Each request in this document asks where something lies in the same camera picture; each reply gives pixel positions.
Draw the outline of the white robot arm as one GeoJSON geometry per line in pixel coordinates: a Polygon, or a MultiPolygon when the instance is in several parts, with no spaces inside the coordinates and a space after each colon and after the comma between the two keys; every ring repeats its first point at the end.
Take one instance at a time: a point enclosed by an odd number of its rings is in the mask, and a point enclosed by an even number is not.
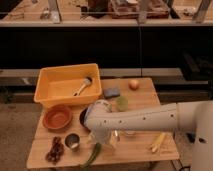
{"type": "Polygon", "coordinates": [[[194,133],[191,171],[213,169],[213,101],[170,103],[112,113],[106,100],[98,100],[88,107],[84,125],[101,144],[108,142],[112,130],[194,133]]]}

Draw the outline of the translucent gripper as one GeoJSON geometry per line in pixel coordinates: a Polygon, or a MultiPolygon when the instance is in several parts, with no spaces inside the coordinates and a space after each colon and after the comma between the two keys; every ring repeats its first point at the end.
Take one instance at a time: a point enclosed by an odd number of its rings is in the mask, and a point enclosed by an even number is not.
{"type": "Polygon", "coordinates": [[[104,131],[102,133],[91,132],[89,134],[89,142],[91,144],[100,143],[101,145],[115,149],[120,141],[120,136],[116,130],[104,131]]]}

